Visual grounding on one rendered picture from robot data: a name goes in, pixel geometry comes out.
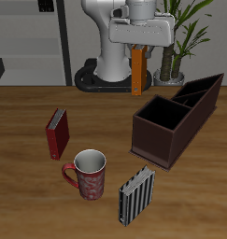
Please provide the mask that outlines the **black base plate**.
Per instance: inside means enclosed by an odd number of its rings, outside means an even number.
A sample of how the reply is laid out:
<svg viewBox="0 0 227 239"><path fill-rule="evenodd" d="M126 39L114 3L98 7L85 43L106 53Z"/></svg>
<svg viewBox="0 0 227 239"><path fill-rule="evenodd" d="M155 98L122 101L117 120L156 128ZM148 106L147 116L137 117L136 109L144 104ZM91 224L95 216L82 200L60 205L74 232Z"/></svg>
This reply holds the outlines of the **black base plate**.
<svg viewBox="0 0 227 239"><path fill-rule="evenodd" d="M76 87L85 92L131 92L132 76L129 75L123 81L107 82L96 76L93 72L97 66L96 58L89 58L85 61L75 74Z"/></svg>

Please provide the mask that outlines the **dark brown desk caddy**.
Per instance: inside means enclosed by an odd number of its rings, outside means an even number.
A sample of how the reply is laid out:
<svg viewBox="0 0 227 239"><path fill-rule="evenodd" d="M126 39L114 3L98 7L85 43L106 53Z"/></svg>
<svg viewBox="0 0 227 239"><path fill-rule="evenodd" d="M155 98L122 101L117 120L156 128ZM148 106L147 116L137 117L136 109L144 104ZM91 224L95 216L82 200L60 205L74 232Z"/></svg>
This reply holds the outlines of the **dark brown desk caddy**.
<svg viewBox="0 0 227 239"><path fill-rule="evenodd" d="M186 83L170 99L151 98L133 115L130 152L170 170L216 109L222 74Z"/></svg>

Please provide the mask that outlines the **green pot plant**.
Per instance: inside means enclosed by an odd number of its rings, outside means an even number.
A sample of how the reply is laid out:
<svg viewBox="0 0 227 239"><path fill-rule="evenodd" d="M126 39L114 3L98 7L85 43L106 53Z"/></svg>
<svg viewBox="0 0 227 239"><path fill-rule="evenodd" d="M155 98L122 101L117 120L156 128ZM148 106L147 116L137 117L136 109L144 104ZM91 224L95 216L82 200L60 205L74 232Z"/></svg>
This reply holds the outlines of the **green pot plant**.
<svg viewBox="0 0 227 239"><path fill-rule="evenodd" d="M204 38L207 26L193 35L198 20L185 25L185 22L203 7L211 4L213 0L202 0L197 3L192 0L185 9L181 7L182 0L163 0L162 5L165 13L175 17L174 40L169 47L163 48L162 66L158 80L162 84L179 77L181 60L186 56L193 56L192 49L201 43L209 41Z"/></svg>

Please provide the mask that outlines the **red book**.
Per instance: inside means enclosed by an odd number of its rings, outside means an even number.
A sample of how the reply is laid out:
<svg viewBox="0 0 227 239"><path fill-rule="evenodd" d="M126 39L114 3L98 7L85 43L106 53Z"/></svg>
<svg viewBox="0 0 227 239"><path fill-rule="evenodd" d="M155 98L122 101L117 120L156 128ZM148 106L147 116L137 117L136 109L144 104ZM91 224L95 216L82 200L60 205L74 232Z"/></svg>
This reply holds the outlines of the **red book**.
<svg viewBox="0 0 227 239"><path fill-rule="evenodd" d="M58 161L69 141L68 121L65 109L57 108L55 110L45 131L48 139L50 157Z"/></svg>

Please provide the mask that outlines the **grey shelf unit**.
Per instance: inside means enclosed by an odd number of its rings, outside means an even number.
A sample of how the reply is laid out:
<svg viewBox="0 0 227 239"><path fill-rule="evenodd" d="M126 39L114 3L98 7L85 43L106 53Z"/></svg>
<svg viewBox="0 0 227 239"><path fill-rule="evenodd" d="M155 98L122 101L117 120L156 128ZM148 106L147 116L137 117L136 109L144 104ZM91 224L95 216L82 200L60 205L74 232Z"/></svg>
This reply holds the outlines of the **grey shelf unit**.
<svg viewBox="0 0 227 239"><path fill-rule="evenodd" d="M70 86L64 0L0 0L0 86Z"/></svg>

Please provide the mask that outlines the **orange book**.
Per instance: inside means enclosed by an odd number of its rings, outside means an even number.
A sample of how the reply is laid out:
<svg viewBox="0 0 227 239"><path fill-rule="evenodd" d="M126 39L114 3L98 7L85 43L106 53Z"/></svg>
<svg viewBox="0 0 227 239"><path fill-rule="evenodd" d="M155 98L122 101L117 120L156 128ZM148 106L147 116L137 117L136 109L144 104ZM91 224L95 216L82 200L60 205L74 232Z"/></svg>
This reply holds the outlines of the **orange book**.
<svg viewBox="0 0 227 239"><path fill-rule="evenodd" d="M147 84L147 49L144 45L132 48L132 95L141 95Z"/></svg>

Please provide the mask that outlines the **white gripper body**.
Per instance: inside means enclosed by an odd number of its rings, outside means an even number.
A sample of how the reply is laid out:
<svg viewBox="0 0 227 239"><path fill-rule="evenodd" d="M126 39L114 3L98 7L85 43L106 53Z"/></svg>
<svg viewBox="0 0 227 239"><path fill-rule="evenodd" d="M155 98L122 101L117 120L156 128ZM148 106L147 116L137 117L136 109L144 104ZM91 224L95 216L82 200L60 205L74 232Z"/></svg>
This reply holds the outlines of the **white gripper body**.
<svg viewBox="0 0 227 239"><path fill-rule="evenodd" d="M174 42L175 18L170 14L157 15L145 25L132 25L129 19L112 19L109 39L113 43L168 47Z"/></svg>

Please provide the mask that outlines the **black box on shelf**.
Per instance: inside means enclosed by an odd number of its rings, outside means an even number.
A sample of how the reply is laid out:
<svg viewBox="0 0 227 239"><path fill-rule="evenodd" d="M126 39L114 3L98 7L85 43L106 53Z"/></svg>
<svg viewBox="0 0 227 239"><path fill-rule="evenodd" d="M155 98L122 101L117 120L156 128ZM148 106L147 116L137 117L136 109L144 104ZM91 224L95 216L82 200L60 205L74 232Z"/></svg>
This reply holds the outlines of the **black box on shelf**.
<svg viewBox="0 0 227 239"><path fill-rule="evenodd" d="M53 12L53 0L37 0L38 9L40 12Z"/></svg>

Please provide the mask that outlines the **red patterned mug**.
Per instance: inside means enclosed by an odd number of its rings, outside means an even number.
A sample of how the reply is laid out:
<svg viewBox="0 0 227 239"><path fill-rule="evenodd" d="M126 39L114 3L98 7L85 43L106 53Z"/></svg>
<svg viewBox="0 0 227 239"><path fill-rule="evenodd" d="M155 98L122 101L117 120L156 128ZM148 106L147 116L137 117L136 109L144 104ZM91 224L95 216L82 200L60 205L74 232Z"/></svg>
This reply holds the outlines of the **red patterned mug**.
<svg viewBox="0 0 227 239"><path fill-rule="evenodd" d="M77 174L75 181L66 170L71 169ZM62 167L64 179L79 189L81 197L88 201L98 200L104 192L106 156L95 149L81 151L72 163L66 163Z"/></svg>

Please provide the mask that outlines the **black white striped book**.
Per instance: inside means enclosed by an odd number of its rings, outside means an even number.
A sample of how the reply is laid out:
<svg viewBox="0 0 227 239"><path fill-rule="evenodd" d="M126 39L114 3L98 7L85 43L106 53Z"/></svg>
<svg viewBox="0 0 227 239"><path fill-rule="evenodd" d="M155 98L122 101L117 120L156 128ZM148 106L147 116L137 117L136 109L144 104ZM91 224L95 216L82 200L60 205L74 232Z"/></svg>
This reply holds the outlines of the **black white striped book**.
<svg viewBox="0 0 227 239"><path fill-rule="evenodd" d="M119 188L119 222L128 226L150 203L155 172L146 165Z"/></svg>

